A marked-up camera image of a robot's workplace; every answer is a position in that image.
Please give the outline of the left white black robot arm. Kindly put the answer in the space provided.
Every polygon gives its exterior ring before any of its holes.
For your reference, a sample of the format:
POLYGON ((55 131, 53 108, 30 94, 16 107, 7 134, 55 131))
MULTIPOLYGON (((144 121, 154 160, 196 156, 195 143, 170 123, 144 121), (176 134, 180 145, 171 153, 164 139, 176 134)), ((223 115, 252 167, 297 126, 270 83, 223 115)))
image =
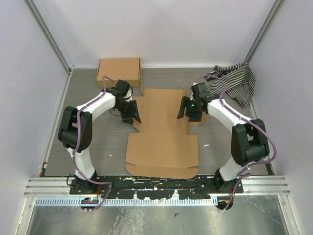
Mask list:
POLYGON ((93 122, 104 112, 117 110, 123 123, 141 122, 137 102, 133 100, 133 88, 124 81, 118 80, 114 87, 104 88, 98 96, 77 107, 67 106, 64 109, 58 140, 71 156, 75 175, 73 187, 87 194, 93 194, 100 185, 97 173, 92 165, 89 146, 92 141, 93 122))

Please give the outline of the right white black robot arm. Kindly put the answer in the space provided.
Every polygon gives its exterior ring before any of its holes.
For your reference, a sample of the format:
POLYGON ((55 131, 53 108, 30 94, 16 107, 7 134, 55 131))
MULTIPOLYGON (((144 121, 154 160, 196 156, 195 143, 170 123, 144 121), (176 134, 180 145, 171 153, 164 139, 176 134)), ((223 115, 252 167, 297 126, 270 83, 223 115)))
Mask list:
POLYGON ((265 124, 242 116, 204 83, 186 90, 144 89, 136 97, 140 120, 128 136, 126 169, 134 176, 191 179, 198 173, 198 137, 189 134, 193 122, 203 115, 216 118, 231 132, 231 157, 216 170, 213 186, 228 192, 241 171, 269 154, 265 124))

